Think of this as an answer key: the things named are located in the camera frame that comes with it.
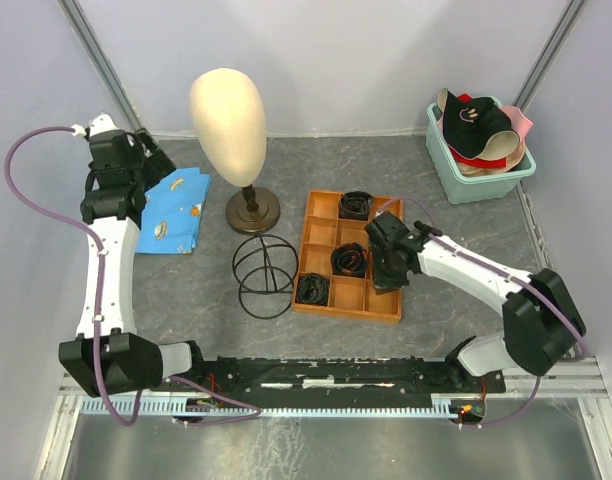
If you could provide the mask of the wooden compartment tray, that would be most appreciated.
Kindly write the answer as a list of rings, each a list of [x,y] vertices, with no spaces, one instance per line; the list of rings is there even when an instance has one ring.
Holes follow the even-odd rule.
[[[296,312],[352,318],[357,320],[397,323],[402,317],[402,293],[399,290],[378,292],[373,283],[372,259],[362,275],[337,273],[331,256],[338,247],[357,243],[369,250],[365,231],[368,220],[340,216],[337,191],[312,190],[308,194],[306,213],[299,247],[297,286],[303,277],[317,274],[323,300],[306,303],[294,293],[292,308]]]

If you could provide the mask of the pink bucket hat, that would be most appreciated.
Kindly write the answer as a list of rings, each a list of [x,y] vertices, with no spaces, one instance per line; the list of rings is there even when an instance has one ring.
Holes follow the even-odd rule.
[[[500,110],[510,119],[512,130],[518,135],[520,143],[524,144],[533,122],[518,107],[501,106]]]

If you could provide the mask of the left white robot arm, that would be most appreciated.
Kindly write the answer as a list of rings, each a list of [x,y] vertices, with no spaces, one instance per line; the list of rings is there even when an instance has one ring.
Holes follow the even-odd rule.
[[[101,113],[82,129],[92,160],[80,204],[88,238],[83,311],[58,359],[93,398],[158,387],[165,378],[195,390],[207,378],[196,342],[157,345],[138,335],[133,263],[147,192],[175,165],[146,129],[127,132]]]

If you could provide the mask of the black wire hat stand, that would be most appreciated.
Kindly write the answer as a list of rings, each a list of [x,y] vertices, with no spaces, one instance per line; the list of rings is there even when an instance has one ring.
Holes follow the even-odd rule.
[[[275,265],[271,253],[274,250],[288,250],[294,260],[292,272]],[[245,274],[239,269],[254,257],[261,258],[261,264],[251,267]],[[231,258],[231,271],[237,283],[237,300],[242,310],[256,320],[275,320],[291,308],[291,300],[273,314],[261,315],[253,312],[245,303],[245,296],[256,296],[266,300],[278,295],[294,293],[294,282],[298,273],[298,254],[296,248],[286,239],[275,234],[254,234],[242,241]]]

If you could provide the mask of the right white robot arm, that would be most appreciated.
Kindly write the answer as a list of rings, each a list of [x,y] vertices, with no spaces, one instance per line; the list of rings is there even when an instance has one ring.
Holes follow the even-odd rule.
[[[586,327],[563,279],[496,263],[421,221],[412,228],[384,211],[368,223],[375,289],[408,285],[410,274],[442,280],[478,299],[502,319],[500,331],[463,341],[444,368],[453,389],[467,391],[481,377],[518,367],[541,377],[573,348],[587,352]]]

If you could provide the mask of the beige mannequin head stand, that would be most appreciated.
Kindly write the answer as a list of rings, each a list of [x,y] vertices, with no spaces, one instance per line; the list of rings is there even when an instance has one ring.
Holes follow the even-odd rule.
[[[238,233],[271,230],[281,207],[270,190],[257,187],[267,152],[265,110],[260,93],[244,73],[218,68],[191,86],[189,108],[196,136],[217,173],[237,187],[226,205],[226,219]]]

